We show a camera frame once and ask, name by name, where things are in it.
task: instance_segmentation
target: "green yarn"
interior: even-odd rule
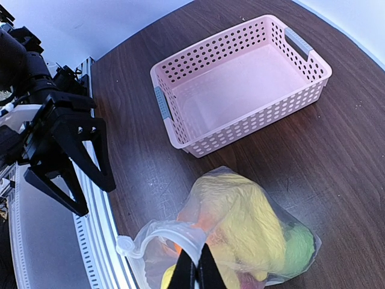
[[[280,275],[293,278],[309,265],[315,252],[314,237],[303,225],[297,225],[285,232],[285,266]]]

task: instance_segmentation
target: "basket handle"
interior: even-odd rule
[[[292,46],[304,60],[307,61],[309,53],[313,50],[313,48],[289,27],[285,28],[285,39],[286,42]]]
[[[159,109],[161,110],[163,120],[166,118],[170,118],[174,121],[173,116],[171,115],[170,112],[170,107],[168,106],[168,102],[166,100],[166,97],[164,96],[164,93],[162,89],[157,86],[154,88],[155,95],[156,95],[156,100],[158,101]]]

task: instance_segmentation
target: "pink plastic basket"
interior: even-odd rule
[[[172,145],[203,157],[318,100],[331,67],[264,15],[207,38],[151,70]]]

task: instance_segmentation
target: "wooden table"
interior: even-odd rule
[[[168,140],[150,69],[226,28],[274,14],[331,65],[318,102],[196,159]],[[194,181],[218,166],[256,181],[323,241],[310,270],[276,288],[384,288],[385,73],[342,33],[291,1],[196,0],[92,67],[108,124],[120,234],[174,219]]]

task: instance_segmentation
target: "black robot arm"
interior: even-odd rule
[[[88,95],[88,81],[78,79],[67,66],[52,79],[40,40],[27,28],[13,29],[14,18],[0,5],[0,90],[11,92],[3,101],[0,117],[18,105],[41,105],[24,129],[1,125],[0,170],[15,162],[29,164],[25,179],[79,216],[88,213],[87,203],[75,174],[75,163],[102,190],[115,189],[108,158],[106,124],[91,117],[96,104]],[[91,141],[97,165],[83,141]],[[72,197],[51,179],[60,175]]]

